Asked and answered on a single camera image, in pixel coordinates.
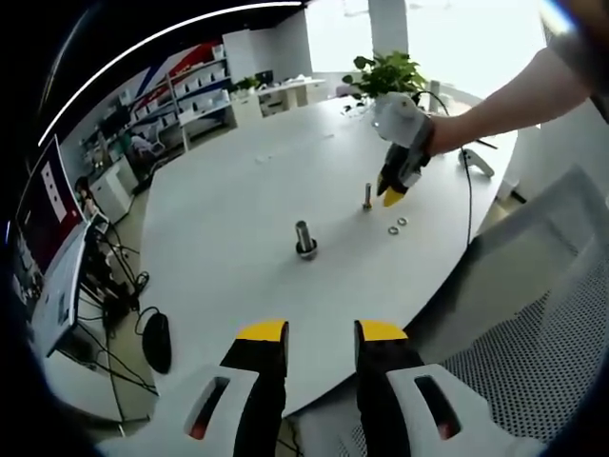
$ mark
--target floor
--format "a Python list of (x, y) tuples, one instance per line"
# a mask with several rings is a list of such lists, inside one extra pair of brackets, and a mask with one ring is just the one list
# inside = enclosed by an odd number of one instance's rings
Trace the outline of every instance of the floor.
[[(198, 146), (222, 133), (221, 130), (217, 130), (217, 132), (213, 132), (208, 137), (195, 141), (193, 146)], [(142, 245), (142, 228), (144, 218), (146, 217), (147, 199), (148, 190), (136, 196), (133, 200), (129, 214), (116, 225), (120, 243), (136, 252), (139, 252)], [(481, 231), (492, 227), (520, 205), (521, 204), (513, 198), (509, 198), (504, 202), (494, 203), (482, 223)], [(113, 238), (112, 241), (118, 241), (116, 239), (116, 234), (114, 233), (110, 235), (110, 238)], [(135, 275), (140, 273), (140, 258), (136, 252), (126, 252), (127, 261)], [(125, 274), (122, 271), (116, 272), (116, 278), (119, 281), (121, 279), (126, 279)], [(138, 314), (136, 312), (132, 312), (127, 316), (116, 329), (114, 338), (109, 342), (109, 349), (116, 354), (126, 366), (141, 376), (147, 384), (154, 385), (150, 367), (148, 366), (141, 349), (141, 337), (134, 331), (137, 318)], [(115, 361), (111, 363), (111, 368), (123, 375), (129, 376), (125, 367), (122, 367)], [(147, 417), (153, 413), (156, 397), (133, 384), (121, 380), (116, 380), (115, 390), (119, 407), (125, 418), (123, 432), (129, 435), (146, 423)], [(120, 433), (121, 431), (114, 427), (111, 429), (94, 428), (91, 430), (91, 436), (97, 441), (120, 436)], [(276, 455), (292, 456), (295, 453), (293, 448), (291, 429), (288, 426), (287, 420), (284, 420), (280, 430)]]

